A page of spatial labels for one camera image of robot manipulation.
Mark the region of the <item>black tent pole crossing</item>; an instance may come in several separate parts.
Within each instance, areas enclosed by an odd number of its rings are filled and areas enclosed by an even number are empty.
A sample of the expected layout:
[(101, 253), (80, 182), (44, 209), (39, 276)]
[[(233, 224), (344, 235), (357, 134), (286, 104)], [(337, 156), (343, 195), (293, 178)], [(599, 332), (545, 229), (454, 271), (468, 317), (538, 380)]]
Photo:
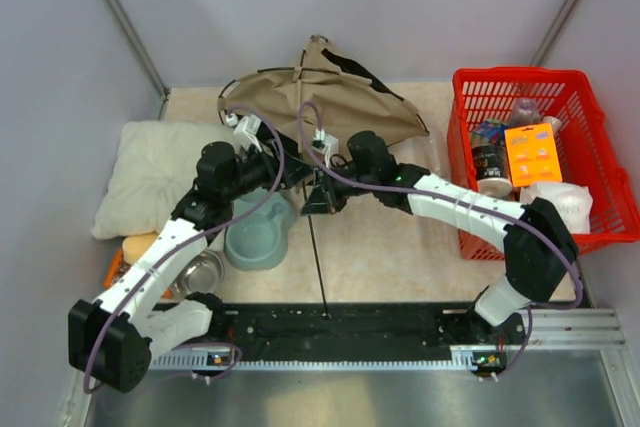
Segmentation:
[[(321, 113), (321, 110), (315, 104), (314, 101), (306, 101), (306, 104), (309, 104), (309, 108), (315, 113), (316, 124), (318, 125), (318, 129), (322, 130), (323, 127), (322, 127), (322, 113)], [(303, 189), (302, 189), (303, 198), (304, 198), (304, 206), (307, 205), (309, 200), (314, 200), (314, 187), (315, 187), (314, 182), (315, 182), (315, 179), (313, 179), (313, 181), (309, 184), (309, 186), (304, 186)], [(329, 320), (330, 319), (330, 313), (329, 313), (329, 307), (328, 307), (325, 288), (324, 288), (324, 280), (323, 280), (323, 275), (322, 275), (322, 268), (321, 268), (321, 262), (320, 262), (320, 257), (319, 257), (317, 241), (316, 241), (316, 234), (315, 234), (315, 229), (314, 229), (313, 217), (312, 217), (311, 214), (309, 214), (309, 215), (306, 216), (306, 218), (307, 218), (307, 221), (308, 221), (311, 244), (312, 244), (312, 249), (313, 249), (313, 254), (314, 254), (314, 260), (315, 260), (316, 271), (317, 271), (317, 276), (318, 276), (319, 288), (320, 288), (320, 292), (321, 292), (321, 298), (322, 298), (323, 313), (321, 314), (321, 316), (325, 320)]]

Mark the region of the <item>beige fabric pet tent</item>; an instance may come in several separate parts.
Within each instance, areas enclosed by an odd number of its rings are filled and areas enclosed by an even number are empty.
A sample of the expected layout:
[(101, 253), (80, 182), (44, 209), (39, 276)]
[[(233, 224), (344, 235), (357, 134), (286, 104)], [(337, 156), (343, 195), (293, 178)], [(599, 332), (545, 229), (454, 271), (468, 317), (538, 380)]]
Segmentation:
[(339, 140), (343, 155), (347, 153), (346, 141), (363, 130), (375, 132), (388, 146), (429, 135), (427, 124), (413, 103), (324, 36), (311, 36), (296, 63), (284, 67), (299, 70), (301, 97), (293, 122), (274, 127), (295, 151), (302, 150), (296, 118), (306, 101), (314, 101), (319, 107), (322, 126)]

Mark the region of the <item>black tent pole long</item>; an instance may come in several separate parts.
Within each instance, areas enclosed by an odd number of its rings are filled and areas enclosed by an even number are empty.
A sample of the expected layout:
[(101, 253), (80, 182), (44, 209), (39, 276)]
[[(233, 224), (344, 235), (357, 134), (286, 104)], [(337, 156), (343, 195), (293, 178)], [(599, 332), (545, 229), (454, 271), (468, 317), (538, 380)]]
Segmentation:
[(228, 82), (217, 97), (217, 113), (224, 120), (232, 106), (248, 106), (273, 123), (285, 127), (293, 122), (300, 100), (299, 70), (294, 67), (261, 69)]

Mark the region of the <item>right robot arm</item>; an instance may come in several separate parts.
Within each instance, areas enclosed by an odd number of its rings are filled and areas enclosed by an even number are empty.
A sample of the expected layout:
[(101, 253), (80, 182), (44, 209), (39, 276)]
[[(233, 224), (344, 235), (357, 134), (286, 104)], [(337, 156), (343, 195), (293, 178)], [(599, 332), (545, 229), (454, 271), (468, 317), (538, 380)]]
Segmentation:
[(584, 287), (575, 266), (578, 247), (551, 202), (501, 200), (455, 185), (420, 166), (399, 163), (372, 131), (349, 139), (351, 159), (339, 168), (320, 159), (305, 135), (300, 141), (319, 171), (312, 191), (318, 204), (305, 205), (305, 213), (337, 213), (348, 199), (371, 194), (387, 208), (451, 225), (503, 254), (504, 274), (479, 294), (466, 319), (474, 340), (490, 342), (513, 313), (547, 304), (564, 277), (570, 278), (575, 293), (566, 308), (581, 304)]

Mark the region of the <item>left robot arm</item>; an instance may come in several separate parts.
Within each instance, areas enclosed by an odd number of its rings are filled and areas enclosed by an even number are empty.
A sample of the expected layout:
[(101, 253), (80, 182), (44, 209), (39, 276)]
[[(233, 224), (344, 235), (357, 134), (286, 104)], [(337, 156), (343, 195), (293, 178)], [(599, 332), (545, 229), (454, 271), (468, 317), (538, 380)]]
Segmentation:
[(178, 202), (162, 231), (126, 274), (94, 301), (77, 301), (68, 314), (69, 363), (83, 372), (88, 393), (110, 386), (133, 390), (151, 363), (199, 337), (216, 343), (227, 321), (213, 294), (190, 294), (160, 313), (153, 309), (188, 264), (234, 223), (236, 199), (264, 188), (291, 189), (313, 168), (284, 151), (278, 139), (265, 152), (250, 147), (244, 157), (227, 142), (206, 145), (191, 189)]

